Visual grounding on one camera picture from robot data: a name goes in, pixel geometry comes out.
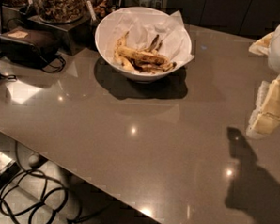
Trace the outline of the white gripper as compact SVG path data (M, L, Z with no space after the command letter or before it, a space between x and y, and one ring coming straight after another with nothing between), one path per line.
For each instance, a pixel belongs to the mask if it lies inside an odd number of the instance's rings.
M268 55L271 69L280 74L280 25L274 33L254 41L250 53ZM255 110L249 119L246 134L255 139L270 135L280 125L280 75L271 83L263 81L257 90Z

